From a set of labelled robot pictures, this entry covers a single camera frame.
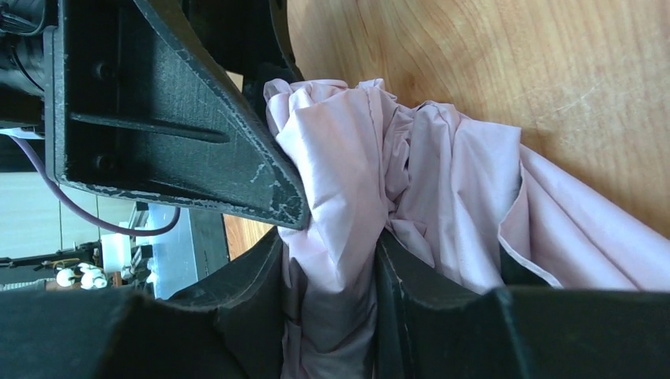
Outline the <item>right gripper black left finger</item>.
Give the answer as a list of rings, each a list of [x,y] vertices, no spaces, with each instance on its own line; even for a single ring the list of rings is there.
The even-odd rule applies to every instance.
[[[282,241],[167,300],[132,289],[4,291],[4,378],[278,378]]]

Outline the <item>pink folding umbrella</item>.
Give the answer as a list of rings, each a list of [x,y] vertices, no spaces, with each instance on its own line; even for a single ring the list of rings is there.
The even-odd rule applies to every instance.
[[[505,257],[554,288],[669,289],[668,239],[524,146],[517,127],[403,106],[380,79],[275,79],[264,97],[311,212],[306,229],[279,229],[283,378],[371,377],[385,230],[477,294],[503,284]]]

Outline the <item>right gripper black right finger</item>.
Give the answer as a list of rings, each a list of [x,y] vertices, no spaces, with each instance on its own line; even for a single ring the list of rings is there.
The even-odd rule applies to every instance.
[[[478,295],[388,231],[376,246],[379,378],[666,378],[669,296],[499,287]]]

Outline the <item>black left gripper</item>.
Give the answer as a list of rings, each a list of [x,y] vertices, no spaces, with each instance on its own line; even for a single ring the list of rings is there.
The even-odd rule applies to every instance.
[[[309,210],[265,118],[303,80],[285,1],[60,1],[44,32],[46,171],[101,196],[301,229]]]

